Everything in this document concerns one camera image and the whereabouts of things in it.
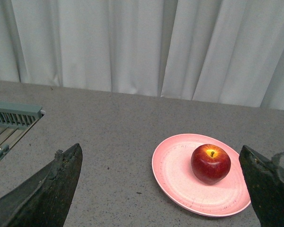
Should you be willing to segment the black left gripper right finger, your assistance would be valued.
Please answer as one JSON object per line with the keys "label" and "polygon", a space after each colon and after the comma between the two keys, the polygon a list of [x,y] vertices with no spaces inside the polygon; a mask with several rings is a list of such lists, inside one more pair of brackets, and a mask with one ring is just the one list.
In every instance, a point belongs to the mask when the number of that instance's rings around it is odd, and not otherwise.
{"label": "black left gripper right finger", "polygon": [[239,162],[252,207],[262,227],[284,227],[284,151],[270,160],[244,145]]}

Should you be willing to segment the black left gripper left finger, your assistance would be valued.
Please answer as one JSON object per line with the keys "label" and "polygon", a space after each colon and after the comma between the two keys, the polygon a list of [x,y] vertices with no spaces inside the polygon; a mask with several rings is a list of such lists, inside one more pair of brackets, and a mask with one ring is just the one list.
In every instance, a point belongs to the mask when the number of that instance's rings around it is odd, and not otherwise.
{"label": "black left gripper left finger", "polygon": [[78,143],[0,198],[0,227],[62,227],[79,181]]}

